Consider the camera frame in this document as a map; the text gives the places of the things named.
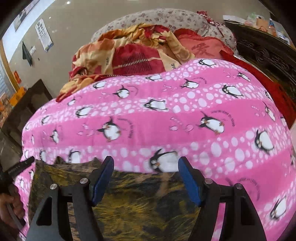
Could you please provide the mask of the person's left hand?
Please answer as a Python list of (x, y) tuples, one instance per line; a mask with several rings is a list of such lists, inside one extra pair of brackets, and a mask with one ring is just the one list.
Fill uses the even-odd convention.
[(11, 194), (1, 193), (1, 221), (10, 227), (18, 228), (13, 217), (11, 216), (8, 207), (10, 207), (19, 219), (22, 219), (25, 215), (23, 208), (23, 202), (21, 201), (19, 190), (15, 185), (11, 185)]

